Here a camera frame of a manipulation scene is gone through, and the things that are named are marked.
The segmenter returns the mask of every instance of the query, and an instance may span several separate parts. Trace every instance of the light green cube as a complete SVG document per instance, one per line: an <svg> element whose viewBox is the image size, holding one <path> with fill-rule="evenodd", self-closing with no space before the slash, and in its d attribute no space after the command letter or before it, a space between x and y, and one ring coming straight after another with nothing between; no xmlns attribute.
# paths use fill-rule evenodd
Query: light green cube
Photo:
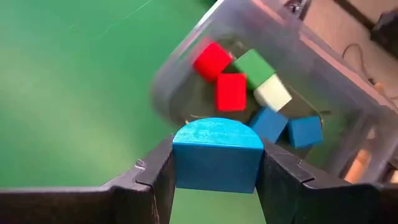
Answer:
<svg viewBox="0 0 398 224"><path fill-rule="evenodd" d="M248 88L251 90L255 90L275 73L275 70L254 49L236 59L234 66L246 74Z"/></svg>

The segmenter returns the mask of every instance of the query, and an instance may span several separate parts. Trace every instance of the green mat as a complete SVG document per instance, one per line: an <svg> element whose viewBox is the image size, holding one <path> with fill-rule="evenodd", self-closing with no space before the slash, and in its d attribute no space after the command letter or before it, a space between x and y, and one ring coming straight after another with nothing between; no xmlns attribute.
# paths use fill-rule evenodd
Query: green mat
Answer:
<svg viewBox="0 0 398 224"><path fill-rule="evenodd" d="M0 2L0 187L101 185L173 130L155 71L212 1ZM264 223L256 195L177 189L172 223Z"/></svg>

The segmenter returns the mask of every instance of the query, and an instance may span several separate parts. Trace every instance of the toy block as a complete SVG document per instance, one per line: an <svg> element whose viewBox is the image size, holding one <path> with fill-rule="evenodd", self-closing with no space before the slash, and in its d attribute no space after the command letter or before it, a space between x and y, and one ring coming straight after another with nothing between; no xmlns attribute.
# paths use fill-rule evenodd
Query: toy block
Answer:
<svg viewBox="0 0 398 224"><path fill-rule="evenodd" d="M242 111L246 107L246 76L239 73L220 74L216 81L216 109Z"/></svg>
<svg viewBox="0 0 398 224"><path fill-rule="evenodd" d="M275 70L254 49L248 50L236 59L234 66L246 74L248 88L251 90L255 90L275 73Z"/></svg>
<svg viewBox="0 0 398 224"><path fill-rule="evenodd" d="M212 82L232 60L227 51L216 42L212 42L194 61L193 67L206 81Z"/></svg>
<svg viewBox="0 0 398 224"><path fill-rule="evenodd" d="M188 123L173 139L176 187L253 193L263 152L260 137L239 121Z"/></svg>
<svg viewBox="0 0 398 224"><path fill-rule="evenodd" d="M250 127L260 137L275 143L288 121L282 114L265 107L253 118Z"/></svg>
<svg viewBox="0 0 398 224"><path fill-rule="evenodd" d="M254 97L261 106L268 105L274 111L279 111L292 99L276 74L254 90Z"/></svg>
<svg viewBox="0 0 398 224"><path fill-rule="evenodd" d="M292 119L288 124L290 144L307 147L323 141L321 121L318 116Z"/></svg>

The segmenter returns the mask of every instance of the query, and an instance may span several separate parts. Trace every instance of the plastic bin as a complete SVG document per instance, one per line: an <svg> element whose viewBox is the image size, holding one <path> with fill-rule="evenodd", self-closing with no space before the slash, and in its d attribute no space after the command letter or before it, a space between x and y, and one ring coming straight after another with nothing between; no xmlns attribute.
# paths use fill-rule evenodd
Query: plastic bin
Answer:
<svg viewBox="0 0 398 224"><path fill-rule="evenodd" d="M343 178L360 150L369 154L360 182L381 178L397 145L395 105L278 1L218 1L174 50L152 86L155 108L167 120L184 125L194 119L221 116L247 123L259 109L248 97L247 110L219 113L214 86L192 68L194 59L215 40L238 57L256 49L277 71L294 100L290 117L317 114L324 142L308 149L283 145L307 162Z"/></svg>

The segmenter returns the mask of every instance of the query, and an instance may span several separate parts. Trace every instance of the blue half-cylinder block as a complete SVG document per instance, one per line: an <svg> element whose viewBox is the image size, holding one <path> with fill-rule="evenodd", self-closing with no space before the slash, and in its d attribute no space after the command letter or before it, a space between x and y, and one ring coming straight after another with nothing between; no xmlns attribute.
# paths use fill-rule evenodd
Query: blue half-cylinder block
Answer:
<svg viewBox="0 0 398 224"><path fill-rule="evenodd" d="M238 121L193 121L173 139L176 186L253 193L263 152L260 137Z"/></svg>
<svg viewBox="0 0 398 224"><path fill-rule="evenodd" d="M308 147L323 141L321 121L318 116L289 121L289 138L293 147Z"/></svg>
<svg viewBox="0 0 398 224"><path fill-rule="evenodd" d="M253 118L250 127L260 137L275 143L288 121L282 114L275 112L270 107L265 107Z"/></svg>

